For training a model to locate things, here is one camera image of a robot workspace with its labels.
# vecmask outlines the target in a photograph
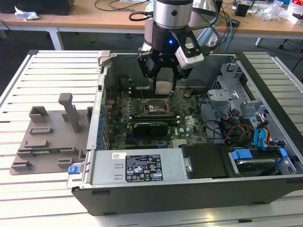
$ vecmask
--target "motherboard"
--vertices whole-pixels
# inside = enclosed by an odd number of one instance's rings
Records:
[[[157,96],[143,90],[136,94],[110,90],[106,102],[109,148],[177,148],[207,142],[196,112],[198,95],[192,92],[177,88],[168,96]]]

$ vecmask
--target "gray floor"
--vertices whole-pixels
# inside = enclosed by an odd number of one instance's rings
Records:
[[[47,37],[47,32],[8,31],[8,38],[0,40],[0,94],[17,71],[29,49],[53,50],[52,41]],[[143,43],[143,35],[132,35],[126,39],[124,34],[93,34],[93,33],[61,33],[66,50],[137,50]],[[282,62],[292,69],[302,57],[303,42],[293,40],[298,44],[285,43],[284,49],[278,47],[282,39],[264,39],[261,47],[255,47],[256,38],[237,38],[231,42],[229,52],[267,52],[278,56]],[[294,74],[303,78],[303,61],[297,66]]]

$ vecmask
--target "black plastic cover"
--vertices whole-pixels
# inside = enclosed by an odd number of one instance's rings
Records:
[[[240,177],[235,174],[228,152],[230,148],[220,144],[181,145],[183,157],[190,159],[192,172],[189,179]]]

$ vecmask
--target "blue tab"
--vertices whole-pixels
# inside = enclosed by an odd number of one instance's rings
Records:
[[[249,149],[236,149],[232,152],[234,160],[237,159],[252,159],[252,155]]]
[[[262,148],[263,150],[266,149],[266,147],[264,147],[265,136],[266,136],[266,131],[264,129],[262,129],[261,134],[260,134],[260,138],[259,138],[259,142],[258,142],[258,147]]]
[[[284,148],[280,149],[280,153],[281,153],[282,157],[286,157],[287,156],[287,152],[286,152],[286,150]]]
[[[238,153],[236,151],[232,152],[232,157],[233,157],[234,160],[239,159],[239,155],[238,155]]]
[[[254,144],[255,145],[258,145],[259,132],[260,132],[260,129],[255,130],[255,134],[254,134]]]
[[[67,172],[69,175],[80,174],[80,166],[70,166]]]

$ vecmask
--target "paper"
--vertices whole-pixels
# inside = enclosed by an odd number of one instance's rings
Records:
[[[39,18],[36,12],[24,12],[22,10],[19,10],[16,6],[15,10],[15,16],[20,20],[27,21]]]

